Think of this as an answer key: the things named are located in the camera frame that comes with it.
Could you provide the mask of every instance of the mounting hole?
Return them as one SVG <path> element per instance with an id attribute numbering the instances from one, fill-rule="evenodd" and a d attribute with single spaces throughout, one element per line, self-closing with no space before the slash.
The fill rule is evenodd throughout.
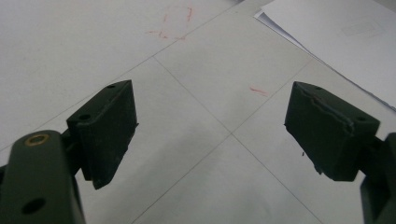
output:
<path id="1" fill-rule="evenodd" d="M 46 200 L 44 200 L 43 198 L 34 199 L 22 208 L 22 213 L 25 215 L 31 215 L 38 212 L 41 208 L 44 207 L 45 204 Z"/>
<path id="2" fill-rule="evenodd" d="M 35 134 L 29 137 L 28 139 L 26 139 L 25 145 L 28 147 L 38 146 L 47 142 L 49 138 L 50 136 L 46 133 Z"/>
<path id="3" fill-rule="evenodd" d="M 81 119 L 81 120 L 87 120 L 87 119 L 91 118 L 91 115 L 81 115 L 78 118 Z"/>
<path id="4" fill-rule="evenodd" d="M 357 117 L 357 120 L 358 121 L 366 121 L 366 118 L 365 117 Z"/>

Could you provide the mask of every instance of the stack of paper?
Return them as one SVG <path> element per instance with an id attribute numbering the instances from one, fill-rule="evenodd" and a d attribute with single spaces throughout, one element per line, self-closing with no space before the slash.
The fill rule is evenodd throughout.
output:
<path id="1" fill-rule="evenodd" d="M 396 13 L 372 0 L 275 0 L 255 16 L 396 109 Z"/>

